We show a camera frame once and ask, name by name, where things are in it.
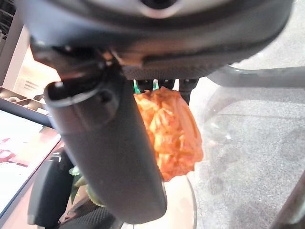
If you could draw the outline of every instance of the black plastic cover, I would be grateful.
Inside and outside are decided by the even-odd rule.
[[[77,79],[48,85],[53,124],[112,214],[130,224],[158,219],[166,212],[166,195],[131,84],[112,67],[106,75],[94,87]]]
[[[128,79],[198,78],[248,58],[278,36],[292,4],[231,0],[187,16],[151,19],[99,8],[88,0],[17,1],[37,40],[106,48],[128,66]]]
[[[28,224],[55,227],[66,210],[73,176],[73,164],[63,148],[42,163],[30,196]]]

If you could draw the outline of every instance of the glass surface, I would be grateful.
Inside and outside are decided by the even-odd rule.
[[[190,108],[204,141],[204,159],[188,175],[197,228],[267,229],[305,169],[305,90],[202,78]]]
[[[0,111],[0,215],[59,142],[53,129]]]
[[[305,66],[305,1],[295,0],[283,33],[253,57],[233,64],[241,69],[268,69]]]
[[[174,177],[164,183],[167,211],[163,217],[139,225],[124,224],[122,229],[196,229],[197,207],[187,176]]]

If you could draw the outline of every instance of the metal rod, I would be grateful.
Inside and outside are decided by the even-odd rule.
[[[305,228],[305,172],[290,194],[270,229]]]
[[[304,88],[305,67],[245,70],[229,65],[207,76],[224,87]]]
[[[4,13],[4,14],[6,14],[6,15],[12,17],[12,18],[14,17],[14,15],[12,15],[12,14],[10,14],[10,13],[8,13],[8,12],[2,10],[2,9],[0,9],[0,12]]]

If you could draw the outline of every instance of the orange plastic bag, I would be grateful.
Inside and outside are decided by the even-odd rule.
[[[194,171],[203,159],[202,139],[187,103],[165,87],[134,95],[164,181]]]

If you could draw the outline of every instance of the white wall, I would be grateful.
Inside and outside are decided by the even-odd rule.
[[[29,32],[25,27],[23,27],[3,82],[3,87],[11,91],[14,89],[15,83],[17,81],[25,53],[29,46],[29,42]]]
[[[0,85],[3,84],[6,77],[6,73],[12,60],[12,56],[18,43],[22,28],[23,23],[20,18],[20,13],[17,9],[2,52],[0,53]]]

